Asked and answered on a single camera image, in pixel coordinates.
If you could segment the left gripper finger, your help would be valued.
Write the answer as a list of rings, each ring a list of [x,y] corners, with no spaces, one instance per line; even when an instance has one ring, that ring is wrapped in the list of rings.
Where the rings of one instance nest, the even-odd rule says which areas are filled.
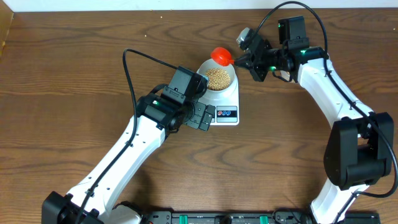
[[[203,112],[203,116],[201,118],[201,122],[199,125],[199,129],[202,131],[208,131],[211,121],[215,116],[215,107],[213,105],[207,105]]]
[[[186,105],[186,115],[183,123],[191,128],[199,129],[205,107],[206,105],[200,102],[188,103]]]

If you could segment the red measuring scoop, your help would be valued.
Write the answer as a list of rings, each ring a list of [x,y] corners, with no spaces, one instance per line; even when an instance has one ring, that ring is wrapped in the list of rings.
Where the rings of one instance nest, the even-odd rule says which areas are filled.
[[[211,58],[221,66],[228,66],[234,64],[234,59],[231,53],[223,47],[217,47],[211,52]]]

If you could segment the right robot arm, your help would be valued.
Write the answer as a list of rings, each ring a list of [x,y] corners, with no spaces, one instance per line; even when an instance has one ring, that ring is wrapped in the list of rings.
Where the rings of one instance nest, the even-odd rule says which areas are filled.
[[[312,47],[302,16],[278,21],[279,48],[255,30],[245,28],[237,43],[244,52],[234,61],[257,82],[268,73],[308,91],[325,115],[331,133],[323,165],[327,175],[310,205],[316,223],[338,223],[357,196],[397,169],[393,155],[394,122],[388,113],[375,113],[338,76],[324,47]]]

